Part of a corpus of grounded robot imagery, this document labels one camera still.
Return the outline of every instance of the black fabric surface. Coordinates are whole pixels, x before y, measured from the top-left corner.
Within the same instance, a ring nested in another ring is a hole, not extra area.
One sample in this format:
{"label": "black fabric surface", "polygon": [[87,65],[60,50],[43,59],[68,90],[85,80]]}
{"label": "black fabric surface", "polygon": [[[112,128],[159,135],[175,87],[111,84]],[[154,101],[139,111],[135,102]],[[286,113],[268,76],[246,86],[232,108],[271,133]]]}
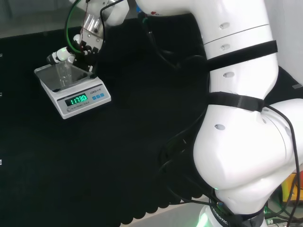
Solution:
{"label": "black fabric surface", "polygon": [[[152,23],[161,48],[183,57],[201,52],[192,16]],[[65,45],[63,31],[0,39],[1,227],[116,227],[175,201],[155,180],[159,150],[205,108],[204,63],[171,70],[136,20],[107,34],[98,76],[112,102],[67,120],[33,73]],[[294,84],[281,69],[267,102],[303,97]],[[188,157],[180,165],[196,175]],[[189,183],[174,186],[187,198],[201,196]]]}

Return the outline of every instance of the green digital readout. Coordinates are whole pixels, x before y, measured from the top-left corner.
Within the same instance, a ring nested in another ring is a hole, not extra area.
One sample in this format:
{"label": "green digital readout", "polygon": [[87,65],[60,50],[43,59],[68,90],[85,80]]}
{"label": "green digital readout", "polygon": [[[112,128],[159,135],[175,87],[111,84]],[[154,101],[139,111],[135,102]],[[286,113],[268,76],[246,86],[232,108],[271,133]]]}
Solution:
{"label": "green digital readout", "polygon": [[76,97],[70,98],[70,99],[66,99],[65,103],[67,104],[67,106],[71,106],[77,103],[81,103],[87,100],[87,96],[86,94],[82,94],[82,95],[78,95]]}

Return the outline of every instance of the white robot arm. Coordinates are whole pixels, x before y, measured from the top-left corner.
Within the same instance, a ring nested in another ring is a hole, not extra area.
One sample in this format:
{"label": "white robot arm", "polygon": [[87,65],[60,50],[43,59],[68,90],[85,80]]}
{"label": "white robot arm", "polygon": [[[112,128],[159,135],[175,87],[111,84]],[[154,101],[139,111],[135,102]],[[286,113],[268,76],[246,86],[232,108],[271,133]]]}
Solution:
{"label": "white robot arm", "polygon": [[[207,59],[219,65],[210,69],[211,93],[264,100],[274,87],[278,75],[274,52],[249,61],[225,64],[239,56],[240,52],[272,44],[263,0],[136,2],[143,12],[151,16],[184,13],[195,16]],[[301,138],[303,100],[284,101],[273,107],[290,119],[296,138]],[[301,140],[297,140],[297,151],[301,164]],[[260,214],[272,192],[295,170],[290,127],[281,116],[268,108],[258,112],[235,106],[209,105],[196,138],[194,160],[202,178],[215,188],[217,198],[234,214]],[[227,224],[208,206],[201,211],[201,216],[204,220],[206,217],[208,226]],[[266,226],[262,216],[258,223],[256,227]]]}
{"label": "white robot arm", "polygon": [[[75,35],[73,45],[78,49],[83,50],[83,54],[75,55],[69,48],[64,47],[57,52],[48,56],[47,61],[49,64],[54,65],[61,61],[68,60],[78,68],[85,71],[94,70],[97,53],[101,50],[103,45],[103,25],[100,18],[100,10],[117,0],[80,0],[77,7],[86,11],[84,18],[84,27],[81,35]],[[123,23],[129,11],[127,1],[122,1],[116,5],[107,8],[103,12],[103,19],[105,26],[117,26]]]}

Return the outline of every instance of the black cable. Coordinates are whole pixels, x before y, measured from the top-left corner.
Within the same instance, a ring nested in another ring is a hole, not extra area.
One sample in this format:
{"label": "black cable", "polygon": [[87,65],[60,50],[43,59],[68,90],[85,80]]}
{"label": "black cable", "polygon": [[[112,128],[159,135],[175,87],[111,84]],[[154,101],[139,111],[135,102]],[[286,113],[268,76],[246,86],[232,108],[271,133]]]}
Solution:
{"label": "black cable", "polygon": [[122,1],[124,1],[124,0],[118,0],[118,1],[116,1],[116,2],[114,2],[114,3],[111,3],[111,4],[107,5],[107,6],[105,6],[104,8],[102,8],[102,9],[100,10],[100,19],[101,19],[102,26],[103,26],[103,42],[102,42],[102,46],[101,46],[100,51],[102,50],[102,48],[103,48],[103,46],[104,46],[104,44],[105,44],[105,39],[106,39],[106,31],[105,31],[106,28],[105,28],[105,23],[104,23],[104,19],[103,19],[103,11],[106,10],[107,8],[109,8],[109,7],[112,7],[112,6],[114,6],[114,5],[116,5],[116,4],[120,3],[120,2],[122,2]]}
{"label": "black cable", "polygon": [[291,200],[291,198],[292,198],[292,195],[293,195],[295,183],[296,183],[296,180],[293,179],[292,186],[291,186],[291,189],[290,189],[290,192],[289,192],[289,196],[288,196],[288,198],[287,198],[287,202],[286,202],[286,204],[284,205],[284,207],[281,208],[281,210],[280,210],[279,212],[272,212],[272,214],[271,214],[271,215],[268,215],[268,216],[266,217],[266,219],[277,217],[278,215],[280,215],[280,214],[282,214],[283,212],[286,211],[286,208],[288,207],[288,204],[289,204],[289,202],[290,202],[290,200]]}
{"label": "black cable", "polygon": [[[295,160],[295,167],[296,167],[296,173],[297,173],[297,183],[298,183],[298,185],[301,185],[300,165],[299,165],[299,158],[298,158],[298,152],[297,152],[297,144],[296,144],[295,134],[294,134],[294,127],[293,127],[292,123],[290,122],[290,120],[283,113],[281,113],[280,111],[278,111],[277,109],[275,109],[275,108],[273,108],[269,105],[266,105],[266,108],[276,112],[278,115],[283,117],[289,125],[290,132],[292,134],[292,141],[293,141],[293,148],[294,148],[294,160]],[[288,219],[288,222],[287,222],[287,227],[289,227],[291,222],[292,222],[295,210],[296,210],[297,206],[299,205],[299,202],[300,202],[300,190],[298,190],[298,192],[297,192],[297,198],[296,198],[295,206],[294,206],[294,208],[293,208],[293,210],[292,210],[292,212],[289,216],[289,219]]]}
{"label": "black cable", "polygon": [[73,12],[73,9],[76,7],[76,5],[79,3],[79,1],[80,0],[75,0],[75,2],[72,4],[71,9],[70,9],[70,11],[68,13],[68,16],[67,16],[67,18],[65,20],[65,25],[64,25],[64,38],[65,38],[65,41],[67,43],[67,46],[69,47],[69,51],[71,51],[73,53],[75,53],[75,51],[73,50],[73,47],[70,46],[70,44],[67,41],[69,39],[69,37],[67,37],[67,29],[68,29],[68,21],[69,21],[70,15]]}
{"label": "black cable", "polygon": [[183,200],[184,202],[187,202],[187,203],[197,203],[197,204],[203,204],[203,205],[207,205],[207,206],[211,206],[211,204],[209,202],[203,202],[203,201],[197,201],[197,200],[188,200],[188,199],[185,199],[183,198],[182,196],[179,196],[178,194],[176,194],[173,190],[171,190],[170,187],[167,186],[167,189],[169,190],[169,192],[171,194],[173,194],[175,197],[177,197],[178,199],[181,199]]}
{"label": "black cable", "polygon": [[152,28],[151,26],[149,25],[148,23],[148,17],[145,13],[141,12],[138,14],[138,18],[139,20],[141,21],[142,25],[143,25],[143,28],[147,34],[147,37],[148,37],[148,40],[150,41],[155,53],[157,54],[157,56],[164,62],[166,63],[168,66],[170,66],[172,69],[174,70],[179,70],[181,69],[181,64],[182,62],[185,62],[185,61],[188,61],[190,59],[193,59],[193,58],[202,58],[202,59],[205,59],[204,56],[202,55],[193,55],[193,56],[189,56],[183,60],[181,60],[180,62],[178,62],[176,65],[171,63],[169,60],[167,60],[163,54],[165,55],[170,55],[170,56],[173,56],[173,55],[176,55],[176,53],[172,52],[172,51],[167,51],[167,50],[163,50],[161,48],[158,47],[157,43],[156,43],[156,40],[155,40],[155,36],[153,35],[153,32],[152,32]]}

